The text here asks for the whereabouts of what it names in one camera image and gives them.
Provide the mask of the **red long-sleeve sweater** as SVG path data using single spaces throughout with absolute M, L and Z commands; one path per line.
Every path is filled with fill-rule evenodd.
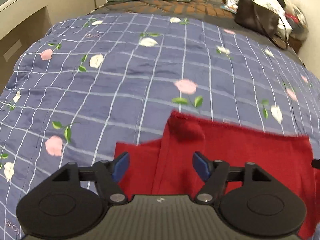
M 127 196 L 134 194 L 187 194 L 203 186 L 192 165 L 199 151 L 209 160 L 231 166 L 254 162 L 298 195 L 306 204 L 306 219 L 299 235 L 311 237 L 319 223 L 319 170 L 311 166 L 309 137 L 288 137 L 234 124 L 201 119 L 173 111 L 161 139 L 138 146 L 118 142 L 115 154 L 130 155 L 120 182 Z

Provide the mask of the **blue floral checked quilt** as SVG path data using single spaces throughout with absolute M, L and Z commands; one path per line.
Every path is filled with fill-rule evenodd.
M 1 93 L 1 239 L 18 201 L 65 163 L 159 138 L 173 109 L 284 135 L 319 158 L 319 79 L 292 51 L 231 20 L 112 13 L 59 22 Z

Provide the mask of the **white printed tote bag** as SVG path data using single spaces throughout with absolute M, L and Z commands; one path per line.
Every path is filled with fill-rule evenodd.
M 267 9 L 277 14 L 279 16 L 277 32 L 280 35 L 280 37 L 289 38 L 289 35 L 291 34 L 291 31 L 292 31 L 292 27 L 285 17 L 284 8 L 286 4 L 284 0 L 252 0 L 252 1 L 254 3 L 257 3 L 260 6 L 266 7 Z

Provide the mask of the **clear plastic bag of clothes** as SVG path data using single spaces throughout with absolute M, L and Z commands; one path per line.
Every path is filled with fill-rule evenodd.
M 284 10 L 285 17 L 292 28 L 290 36 L 305 41 L 309 34 L 309 28 L 303 12 L 295 4 L 287 4 Z

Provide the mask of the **dark brown leather handbag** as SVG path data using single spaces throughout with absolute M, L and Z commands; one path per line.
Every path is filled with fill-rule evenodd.
M 234 20 L 238 25 L 266 36 L 279 49 L 288 49 L 289 43 L 286 29 L 284 38 L 275 38 L 279 20 L 285 27 L 283 20 L 278 14 L 266 7 L 254 3 L 252 0 L 239 0 Z

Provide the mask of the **beige wooden wardrobe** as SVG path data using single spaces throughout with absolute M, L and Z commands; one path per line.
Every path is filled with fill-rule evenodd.
M 9 0 L 1 5 L 1 88 L 22 53 L 54 24 L 85 15 L 105 0 Z

